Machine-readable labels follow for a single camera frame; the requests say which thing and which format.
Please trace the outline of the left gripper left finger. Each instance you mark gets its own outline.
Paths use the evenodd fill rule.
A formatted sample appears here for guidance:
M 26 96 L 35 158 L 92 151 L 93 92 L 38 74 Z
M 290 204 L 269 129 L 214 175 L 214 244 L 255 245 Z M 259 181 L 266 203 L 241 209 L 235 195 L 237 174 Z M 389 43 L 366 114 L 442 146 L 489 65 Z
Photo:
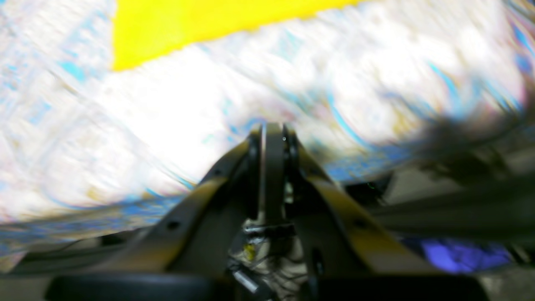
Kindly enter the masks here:
M 261 154 L 258 126 L 158 225 L 101 271 L 223 276 L 234 236 L 258 209 Z

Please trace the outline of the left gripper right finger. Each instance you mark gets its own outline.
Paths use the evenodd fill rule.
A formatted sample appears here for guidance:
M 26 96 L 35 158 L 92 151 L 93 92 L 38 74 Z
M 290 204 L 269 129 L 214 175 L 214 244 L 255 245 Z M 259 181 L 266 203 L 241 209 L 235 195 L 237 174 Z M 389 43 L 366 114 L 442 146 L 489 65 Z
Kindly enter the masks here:
M 286 183 L 305 192 L 292 218 L 308 272 L 318 278 L 364 275 L 433 275 L 435 269 L 388 234 L 339 190 L 276 123 L 264 126 L 264 210 L 267 221 L 283 217 Z

